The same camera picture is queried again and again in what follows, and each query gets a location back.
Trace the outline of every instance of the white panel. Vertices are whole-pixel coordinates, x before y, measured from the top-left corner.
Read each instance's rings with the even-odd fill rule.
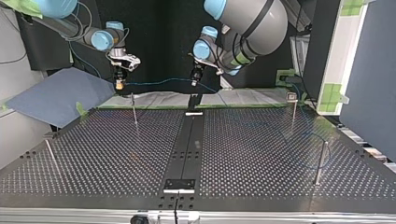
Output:
[[[18,27],[11,10],[0,11],[0,63],[19,59],[25,53],[20,34],[9,24],[4,13]],[[0,100],[23,92],[42,79],[41,72],[30,70],[27,57],[17,63],[0,64]]]
[[[20,34],[11,26],[3,12],[18,27],[11,10],[0,11],[0,63],[19,59],[25,53]],[[42,79],[41,72],[30,70],[27,57],[17,63],[0,64],[0,169],[40,143],[43,135],[50,131],[48,124],[1,108],[7,99],[29,89]]]
[[[43,140],[50,126],[17,112],[0,119],[0,169]]]
[[[345,94],[349,81],[352,64],[355,60],[356,50],[358,49],[361,37],[361,29],[364,24],[367,12],[367,5],[361,9],[359,16],[340,16],[338,17],[332,39],[332,46],[320,90],[318,104],[320,105],[321,95],[326,83],[341,84],[341,94]],[[320,115],[340,115],[343,104],[338,104],[336,111],[320,112]]]

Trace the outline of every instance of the blue cloth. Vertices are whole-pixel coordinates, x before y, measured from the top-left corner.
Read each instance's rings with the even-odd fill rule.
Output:
[[[77,119],[76,105],[90,110],[114,95],[113,84],[88,73],[68,68],[46,78],[6,103],[26,116],[64,128]]]

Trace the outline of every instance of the light blue joint cap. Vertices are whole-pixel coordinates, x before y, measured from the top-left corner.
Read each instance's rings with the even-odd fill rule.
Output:
[[[210,56],[210,48],[205,41],[198,40],[194,45],[194,56],[201,60],[206,60]]]
[[[236,76],[238,73],[239,73],[239,71],[241,71],[240,69],[242,68],[242,66],[237,66],[237,67],[235,67],[235,69],[233,70],[233,71],[231,71],[231,72],[229,72],[228,74],[230,75],[230,76]]]
[[[107,31],[96,31],[91,37],[91,42],[99,50],[111,49],[114,45],[113,36]]]
[[[76,9],[78,0],[33,0],[38,4],[41,14],[53,19],[70,16]]]
[[[205,0],[204,8],[209,15],[218,21],[225,9],[227,0]]]
[[[202,34],[204,35],[209,35],[215,38],[218,38],[218,30],[214,27],[211,26],[204,26],[204,28],[202,29]]]
[[[123,24],[120,21],[108,21],[106,22],[106,28],[115,30],[124,30]]]

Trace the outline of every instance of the black metal table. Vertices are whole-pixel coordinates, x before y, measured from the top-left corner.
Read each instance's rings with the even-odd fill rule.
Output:
[[[97,110],[0,171],[0,209],[396,213],[396,175],[292,107]],[[323,140],[329,143],[314,185]],[[193,194],[165,194],[169,179]]]

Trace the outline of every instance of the gray wall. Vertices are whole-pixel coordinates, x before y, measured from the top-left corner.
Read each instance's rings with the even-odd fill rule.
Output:
[[[17,24],[12,11],[5,10]],[[20,34],[0,11],[0,63],[19,59],[25,52]],[[35,147],[50,131],[50,126],[22,114],[3,110],[2,103],[43,79],[41,72],[30,70],[25,57],[17,63],[0,64],[0,169]]]
[[[370,4],[341,121],[396,161],[396,1]]]

